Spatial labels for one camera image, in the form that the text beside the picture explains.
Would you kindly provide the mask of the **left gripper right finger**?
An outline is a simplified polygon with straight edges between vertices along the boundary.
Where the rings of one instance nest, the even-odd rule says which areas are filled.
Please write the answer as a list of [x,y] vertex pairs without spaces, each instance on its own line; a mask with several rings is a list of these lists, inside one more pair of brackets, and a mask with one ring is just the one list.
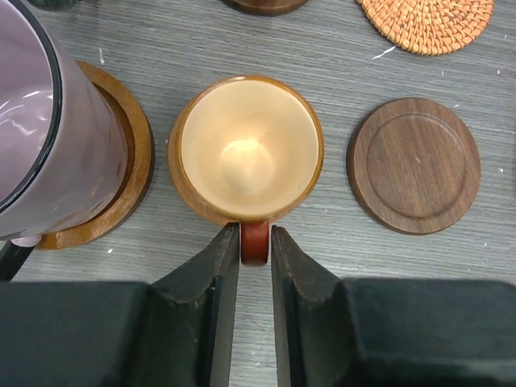
[[277,383],[361,386],[346,291],[284,227],[271,230]]

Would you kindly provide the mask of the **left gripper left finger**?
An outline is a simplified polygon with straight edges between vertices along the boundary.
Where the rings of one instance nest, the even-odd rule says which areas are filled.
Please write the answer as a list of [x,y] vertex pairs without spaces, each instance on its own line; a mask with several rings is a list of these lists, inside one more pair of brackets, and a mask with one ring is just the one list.
[[239,277],[239,225],[153,284],[145,386],[227,386]]

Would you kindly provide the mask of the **small orange cup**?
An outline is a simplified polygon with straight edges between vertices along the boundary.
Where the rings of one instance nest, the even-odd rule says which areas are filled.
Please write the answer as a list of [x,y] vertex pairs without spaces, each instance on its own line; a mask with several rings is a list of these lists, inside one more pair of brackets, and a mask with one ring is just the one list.
[[239,224],[241,262],[265,265],[271,223],[309,196],[323,168],[323,129],[313,107],[281,81],[240,75],[210,85],[179,116],[186,184]]

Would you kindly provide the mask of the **orange wooden coaster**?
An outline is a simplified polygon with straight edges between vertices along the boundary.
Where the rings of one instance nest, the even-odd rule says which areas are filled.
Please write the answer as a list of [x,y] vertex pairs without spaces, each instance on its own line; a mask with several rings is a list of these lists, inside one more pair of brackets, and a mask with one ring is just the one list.
[[179,116],[172,126],[169,134],[167,144],[167,162],[169,167],[169,174],[171,180],[178,192],[178,195],[185,202],[185,204],[201,217],[224,226],[227,223],[233,223],[235,220],[228,218],[223,214],[219,214],[209,208],[202,200],[200,200],[195,192],[186,184],[186,179],[181,173],[180,164],[178,161],[178,150],[176,140],[179,139],[179,126],[181,123],[181,116]]

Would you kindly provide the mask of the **purple transparent cup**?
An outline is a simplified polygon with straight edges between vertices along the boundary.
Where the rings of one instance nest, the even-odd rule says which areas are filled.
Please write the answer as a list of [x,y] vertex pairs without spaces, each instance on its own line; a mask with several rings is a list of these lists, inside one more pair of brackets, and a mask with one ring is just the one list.
[[1,278],[46,234],[87,223],[127,171],[123,126],[20,1],[1,4]]

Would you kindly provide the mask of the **dark brown wooden coaster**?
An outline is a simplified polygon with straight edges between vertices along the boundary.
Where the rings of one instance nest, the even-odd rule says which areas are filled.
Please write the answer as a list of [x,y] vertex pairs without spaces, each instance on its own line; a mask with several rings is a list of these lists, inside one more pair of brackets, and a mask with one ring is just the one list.
[[308,0],[223,0],[235,10],[260,16],[279,16],[295,11]]

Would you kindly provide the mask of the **light woven coaster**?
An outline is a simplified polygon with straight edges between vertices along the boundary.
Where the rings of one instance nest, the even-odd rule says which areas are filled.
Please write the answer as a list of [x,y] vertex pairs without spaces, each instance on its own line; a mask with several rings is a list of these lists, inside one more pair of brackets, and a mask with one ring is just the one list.
[[369,22],[399,48],[423,56],[452,53],[487,27],[494,0],[361,0]]

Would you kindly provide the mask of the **grey mug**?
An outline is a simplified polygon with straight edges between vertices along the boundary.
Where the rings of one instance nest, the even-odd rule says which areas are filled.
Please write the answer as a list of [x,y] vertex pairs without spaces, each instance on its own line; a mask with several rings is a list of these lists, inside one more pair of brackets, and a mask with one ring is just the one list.
[[60,12],[73,8],[78,0],[31,0],[30,3],[41,10],[49,12]]

